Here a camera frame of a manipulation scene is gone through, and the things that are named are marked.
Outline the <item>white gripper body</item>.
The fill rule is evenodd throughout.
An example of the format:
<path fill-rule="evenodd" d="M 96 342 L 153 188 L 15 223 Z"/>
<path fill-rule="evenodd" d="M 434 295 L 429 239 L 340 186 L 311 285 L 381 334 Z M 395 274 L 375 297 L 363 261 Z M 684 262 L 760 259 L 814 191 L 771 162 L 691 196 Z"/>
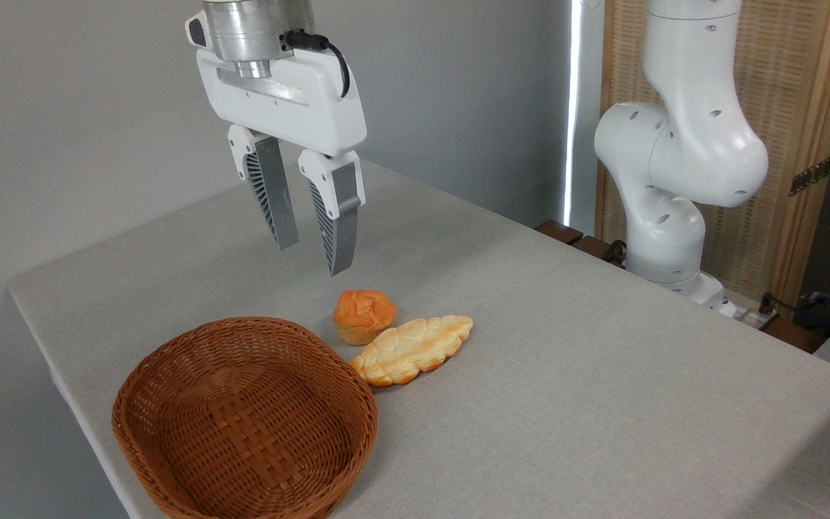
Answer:
<path fill-rule="evenodd" d="M 342 97 L 342 68 L 333 53 L 296 50 L 274 61 L 266 79 L 241 78 L 211 50 L 197 50 L 197 65 L 224 121 L 329 156 L 352 151 L 367 137 L 358 89 L 352 83 Z"/>

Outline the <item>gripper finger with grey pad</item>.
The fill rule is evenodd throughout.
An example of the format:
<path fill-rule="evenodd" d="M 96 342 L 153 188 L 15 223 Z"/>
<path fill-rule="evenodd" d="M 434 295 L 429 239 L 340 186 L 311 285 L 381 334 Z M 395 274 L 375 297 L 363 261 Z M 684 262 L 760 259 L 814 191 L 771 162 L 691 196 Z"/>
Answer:
<path fill-rule="evenodd" d="M 365 204 L 360 158 L 355 151 L 328 157 L 305 150 L 298 165 L 311 188 L 329 274 L 338 275 L 352 266 L 358 210 Z"/>
<path fill-rule="evenodd" d="M 279 249 L 298 243 L 280 142 L 240 125 L 228 129 L 228 144 L 241 179 L 248 181 Z"/>

